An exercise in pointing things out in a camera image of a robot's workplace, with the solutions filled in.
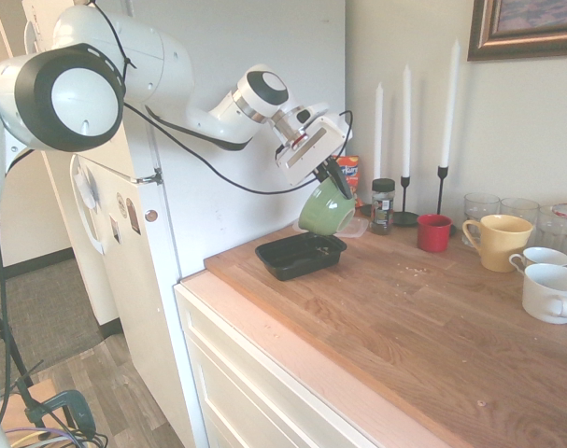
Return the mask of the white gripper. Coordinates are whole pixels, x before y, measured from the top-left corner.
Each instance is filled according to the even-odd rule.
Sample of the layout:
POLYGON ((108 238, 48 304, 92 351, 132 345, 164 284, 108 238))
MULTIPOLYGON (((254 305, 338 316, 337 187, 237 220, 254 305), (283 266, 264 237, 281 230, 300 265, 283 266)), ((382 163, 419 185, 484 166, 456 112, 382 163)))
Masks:
POLYGON ((343 170, 335 157, 329 157, 342 148, 349 133, 344 116, 325 114, 307 127, 299 143, 284 144, 276 155, 276 165, 291 186, 299 185, 313 172, 319 183, 329 177, 346 199, 353 200, 343 170))

